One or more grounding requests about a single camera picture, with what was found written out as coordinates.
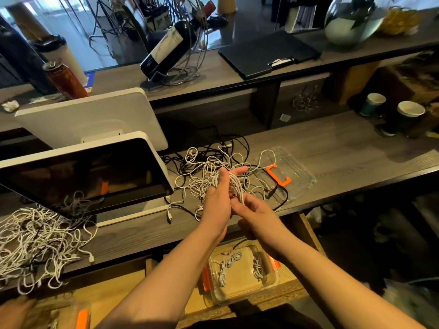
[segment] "blue paper cup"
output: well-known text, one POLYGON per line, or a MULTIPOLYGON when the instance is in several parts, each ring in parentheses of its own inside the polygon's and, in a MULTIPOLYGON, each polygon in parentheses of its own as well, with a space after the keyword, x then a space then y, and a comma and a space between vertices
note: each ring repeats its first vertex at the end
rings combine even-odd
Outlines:
POLYGON ((370 93, 367 95, 366 101, 359 113, 364 117, 369 117, 375 112, 376 108, 385 103, 385 101, 386 97, 383 95, 379 93, 370 93))

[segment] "black clipboard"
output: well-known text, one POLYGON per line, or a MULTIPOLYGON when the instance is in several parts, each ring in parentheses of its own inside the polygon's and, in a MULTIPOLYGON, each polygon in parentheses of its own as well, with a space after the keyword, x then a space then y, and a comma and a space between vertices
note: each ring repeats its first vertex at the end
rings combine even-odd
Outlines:
POLYGON ((269 74, 273 69, 318 59, 321 52, 285 31, 242 44, 222 47, 218 53, 244 79, 269 74))

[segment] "monitor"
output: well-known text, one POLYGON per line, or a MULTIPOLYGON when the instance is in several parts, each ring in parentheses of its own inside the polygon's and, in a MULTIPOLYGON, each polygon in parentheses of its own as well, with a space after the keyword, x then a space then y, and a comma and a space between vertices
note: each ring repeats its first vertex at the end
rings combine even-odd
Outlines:
POLYGON ((167 168, 144 132, 0 161, 0 184, 68 218, 173 193, 167 168))
POLYGON ((142 88, 23 108, 14 120, 52 149, 130 132, 146 133, 156 151, 168 147, 142 88))

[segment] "black screen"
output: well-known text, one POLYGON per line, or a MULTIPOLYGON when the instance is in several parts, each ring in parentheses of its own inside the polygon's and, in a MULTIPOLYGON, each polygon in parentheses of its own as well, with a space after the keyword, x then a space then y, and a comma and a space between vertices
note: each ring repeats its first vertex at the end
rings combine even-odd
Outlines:
POLYGON ((173 193, 141 138, 2 168, 0 183, 65 217, 84 211, 94 215, 173 193), (79 201, 80 206, 72 205, 79 201))

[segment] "monitor base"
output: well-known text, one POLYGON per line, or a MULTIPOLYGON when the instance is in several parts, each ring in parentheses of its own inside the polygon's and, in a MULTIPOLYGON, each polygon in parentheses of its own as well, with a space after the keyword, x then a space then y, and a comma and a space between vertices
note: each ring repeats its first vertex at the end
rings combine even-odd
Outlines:
POLYGON ((111 224, 120 223, 129 219, 154 214, 156 212, 165 211, 168 208, 163 197, 153 199, 147 202, 133 204, 116 210, 103 212, 96 215, 96 226, 102 227, 111 224))

